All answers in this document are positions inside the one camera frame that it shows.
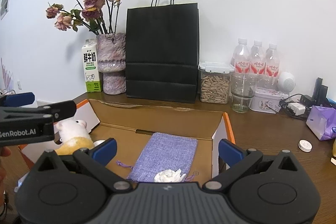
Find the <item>yellow white plush toy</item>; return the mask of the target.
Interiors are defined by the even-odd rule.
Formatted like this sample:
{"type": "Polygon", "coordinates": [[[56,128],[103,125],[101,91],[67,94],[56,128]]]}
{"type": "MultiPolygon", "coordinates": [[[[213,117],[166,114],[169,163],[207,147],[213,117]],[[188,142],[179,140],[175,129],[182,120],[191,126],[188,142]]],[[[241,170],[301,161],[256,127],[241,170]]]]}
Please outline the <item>yellow white plush toy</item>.
{"type": "Polygon", "coordinates": [[[62,145],[56,150],[61,155],[72,155],[80,148],[93,149],[94,143],[84,120],[63,120],[56,124],[62,145]]]}

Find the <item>purple woven drawstring pouch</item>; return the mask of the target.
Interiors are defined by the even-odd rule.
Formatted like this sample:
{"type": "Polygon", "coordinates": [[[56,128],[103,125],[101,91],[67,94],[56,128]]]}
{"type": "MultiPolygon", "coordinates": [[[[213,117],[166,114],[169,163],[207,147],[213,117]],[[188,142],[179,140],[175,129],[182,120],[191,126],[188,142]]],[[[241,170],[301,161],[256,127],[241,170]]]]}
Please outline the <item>purple woven drawstring pouch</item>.
{"type": "Polygon", "coordinates": [[[135,165],[126,165],[116,161],[117,165],[131,169],[127,179],[133,182],[154,182],[154,176],[163,170],[181,169],[187,174],[183,182],[191,181],[189,176],[198,140],[155,132],[142,150],[135,165]]]}

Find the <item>white flower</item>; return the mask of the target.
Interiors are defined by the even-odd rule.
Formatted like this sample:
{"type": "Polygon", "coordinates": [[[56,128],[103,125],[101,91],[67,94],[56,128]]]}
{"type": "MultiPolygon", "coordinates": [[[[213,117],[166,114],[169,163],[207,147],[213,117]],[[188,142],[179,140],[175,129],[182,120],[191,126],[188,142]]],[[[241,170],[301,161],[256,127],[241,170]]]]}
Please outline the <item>white flower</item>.
{"type": "Polygon", "coordinates": [[[172,169],[163,170],[154,176],[154,182],[157,183],[180,183],[186,178],[187,174],[182,173],[181,169],[176,171],[172,169]]]}

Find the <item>small white round lid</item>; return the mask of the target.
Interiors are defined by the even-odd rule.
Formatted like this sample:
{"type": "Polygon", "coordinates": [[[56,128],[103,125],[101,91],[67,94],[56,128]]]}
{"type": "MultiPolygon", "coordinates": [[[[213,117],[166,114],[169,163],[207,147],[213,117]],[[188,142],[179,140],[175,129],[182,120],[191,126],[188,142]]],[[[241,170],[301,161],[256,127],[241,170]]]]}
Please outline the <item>small white round lid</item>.
{"type": "Polygon", "coordinates": [[[311,152],[313,146],[312,144],[307,141],[307,140],[304,140],[304,139],[301,139],[299,142],[298,142],[298,147],[301,151],[304,151],[306,153],[309,153],[311,152]]]}

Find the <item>open red cardboard box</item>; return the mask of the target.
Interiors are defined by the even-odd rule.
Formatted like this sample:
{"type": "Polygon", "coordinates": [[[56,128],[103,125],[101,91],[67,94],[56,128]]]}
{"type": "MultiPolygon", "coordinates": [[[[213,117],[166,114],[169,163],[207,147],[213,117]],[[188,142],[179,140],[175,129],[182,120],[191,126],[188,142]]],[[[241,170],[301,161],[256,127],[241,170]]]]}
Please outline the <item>open red cardboard box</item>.
{"type": "Polygon", "coordinates": [[[227,113],[185,107],[109,103],[94,99],[77,104],[75,120],[84,120],[93,141],[113,138],[116,156],[106,168],[126,178],[130,166],[155,132],[197,139],[189,174],[202,184],[220,171],[218,144],[235,141],[227,113]]]}

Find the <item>white floral tin box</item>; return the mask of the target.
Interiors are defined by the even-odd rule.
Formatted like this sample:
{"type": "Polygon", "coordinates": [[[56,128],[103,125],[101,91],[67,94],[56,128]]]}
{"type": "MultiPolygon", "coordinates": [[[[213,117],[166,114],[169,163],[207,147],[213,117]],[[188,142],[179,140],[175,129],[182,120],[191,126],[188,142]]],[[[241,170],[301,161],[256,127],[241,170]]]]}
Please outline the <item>white floral tin box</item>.
{"type": "Polygon", "coordinates": [[[273,89],[256,88],[249,108],[252,111],[276,114],[280,111],[281,94],[273,89]]]}

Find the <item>right red-label water bottle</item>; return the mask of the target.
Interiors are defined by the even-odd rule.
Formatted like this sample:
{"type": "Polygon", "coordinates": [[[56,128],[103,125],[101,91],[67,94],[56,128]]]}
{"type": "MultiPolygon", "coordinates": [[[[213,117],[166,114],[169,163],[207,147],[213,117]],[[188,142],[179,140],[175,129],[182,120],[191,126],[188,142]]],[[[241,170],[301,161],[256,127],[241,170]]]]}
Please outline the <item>right red-label water bottle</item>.
{"type": "Polygon", "coordinates": [[[265,53],[265,74],[269,77],[277,77],[279,66],[280,59],[277,53],[277,45],[269,44],[265,53]]]}

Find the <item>red-label water bottle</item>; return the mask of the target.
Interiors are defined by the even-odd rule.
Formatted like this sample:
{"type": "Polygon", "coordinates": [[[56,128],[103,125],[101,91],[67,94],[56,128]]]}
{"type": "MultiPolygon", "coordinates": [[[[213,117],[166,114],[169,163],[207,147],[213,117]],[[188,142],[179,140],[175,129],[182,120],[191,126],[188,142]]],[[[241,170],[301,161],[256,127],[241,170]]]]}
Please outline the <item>red-label water bottle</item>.
{"type": "Polygon", "coordinates": [[[265,53],[265,74],[269,77],[277,77],[279,66],[280,59],[277,53],[277,45],[269,44],[265,53]]]}
{"type": "Polygon", "coordinates": [[[247,39],[238,39],[238,45],[234,49],[231,64],[237,73],[249,73],[251,61],[250,52],[247,47],[247,39]]]}
{"type": "Polygon", "coordinates": [[[256,75],[263,75],[265,72],[265,52],[262,42],[254,41],[251,48],[250,61],[250,72],[256,75]]]}

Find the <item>green white milk carton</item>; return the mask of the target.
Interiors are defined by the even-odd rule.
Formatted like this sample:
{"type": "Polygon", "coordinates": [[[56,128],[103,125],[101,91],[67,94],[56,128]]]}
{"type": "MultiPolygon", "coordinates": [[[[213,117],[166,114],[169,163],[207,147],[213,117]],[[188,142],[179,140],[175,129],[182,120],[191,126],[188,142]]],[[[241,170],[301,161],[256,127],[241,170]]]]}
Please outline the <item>green white milk carton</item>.
{"type": "Polygon", "coordinates": [[[86,39],[85,44],[81,50],[86,90],[88,93],[101,92],[102,79],[97,66],[98,63],[96,38],[86,39]]]}

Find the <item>purple tissue pack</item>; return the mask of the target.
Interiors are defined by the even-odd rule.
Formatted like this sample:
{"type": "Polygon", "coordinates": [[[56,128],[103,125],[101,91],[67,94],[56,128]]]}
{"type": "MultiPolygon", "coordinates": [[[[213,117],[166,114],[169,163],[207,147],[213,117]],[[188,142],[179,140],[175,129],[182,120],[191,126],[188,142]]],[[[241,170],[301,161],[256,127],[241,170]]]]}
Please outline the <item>purple tissue pack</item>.
{"type": "Polygon", "coordinates": [[[318,140],[335,139],[335,114],[332,107],[313,106],[306,120],[306,125],[318,140]]]}

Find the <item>left red-label water bottle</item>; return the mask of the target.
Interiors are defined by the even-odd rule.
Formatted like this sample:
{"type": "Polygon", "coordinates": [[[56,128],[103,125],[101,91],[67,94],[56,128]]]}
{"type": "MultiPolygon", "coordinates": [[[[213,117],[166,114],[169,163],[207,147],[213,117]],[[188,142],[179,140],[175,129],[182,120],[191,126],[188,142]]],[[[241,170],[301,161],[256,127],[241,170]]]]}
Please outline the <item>left red-label water bottle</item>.
{"type": "Polygon", "coordinates": [[[234,49],[231,64],[237,73],[249,73],[251,61],[250,52],[247,47],[247,39],[238,39],[238,45],[234,49]]]}

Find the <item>yellow ceramic mug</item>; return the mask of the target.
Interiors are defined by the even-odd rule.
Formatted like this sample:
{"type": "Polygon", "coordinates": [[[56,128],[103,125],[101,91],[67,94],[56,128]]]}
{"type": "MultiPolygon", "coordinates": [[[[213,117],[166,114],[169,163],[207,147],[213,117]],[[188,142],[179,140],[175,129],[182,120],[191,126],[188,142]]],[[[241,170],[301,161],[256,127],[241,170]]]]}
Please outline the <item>yellow ceramic mug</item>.
{"type": "Polygon", "coordinates": [[[333,143],[333,149],[332,149],[332,157],[330,160],[334,165],[336,165],[336,139],[334,140],[333,143]]]}

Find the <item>black upright device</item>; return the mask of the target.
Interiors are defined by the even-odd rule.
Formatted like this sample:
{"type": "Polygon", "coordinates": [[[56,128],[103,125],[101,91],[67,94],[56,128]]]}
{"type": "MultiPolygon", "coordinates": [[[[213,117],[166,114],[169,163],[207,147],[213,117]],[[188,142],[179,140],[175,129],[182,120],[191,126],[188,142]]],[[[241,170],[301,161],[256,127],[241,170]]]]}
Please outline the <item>black upright device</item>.
{"type": "Polygon", "coordinates": [[[323,79],[318,77],[315,82],[313,99],[315,100],[316,106],[329,106],[329,101],[327,99],[328,87],[322,84],[323,79]]]}

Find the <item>purple marbled ceramic vase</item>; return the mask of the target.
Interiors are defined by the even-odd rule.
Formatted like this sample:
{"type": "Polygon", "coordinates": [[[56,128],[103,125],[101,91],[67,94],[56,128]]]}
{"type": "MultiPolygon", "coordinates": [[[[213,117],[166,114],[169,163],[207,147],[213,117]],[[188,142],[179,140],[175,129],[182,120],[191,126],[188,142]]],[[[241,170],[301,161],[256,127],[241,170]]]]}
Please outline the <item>purple marbled ceramic vase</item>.
{"type": "Polygon", "coordinates": [[[97,65],[103,77],[103,91],[108,95],[126,92],[126,34],[97,36],[97,65]]]}

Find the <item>black paper shopping bag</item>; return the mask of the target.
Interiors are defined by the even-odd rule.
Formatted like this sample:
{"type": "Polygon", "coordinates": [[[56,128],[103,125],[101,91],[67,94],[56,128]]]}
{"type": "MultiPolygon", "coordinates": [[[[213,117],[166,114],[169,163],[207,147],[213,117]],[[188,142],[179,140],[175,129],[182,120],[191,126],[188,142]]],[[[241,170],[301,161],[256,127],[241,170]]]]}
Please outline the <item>black paper shopping bag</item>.
{"type": "Polygon", "coordinates": [[[198,92],[199,9],[197,3],[128,9],[126,95],[193,103],[198,92]]]}

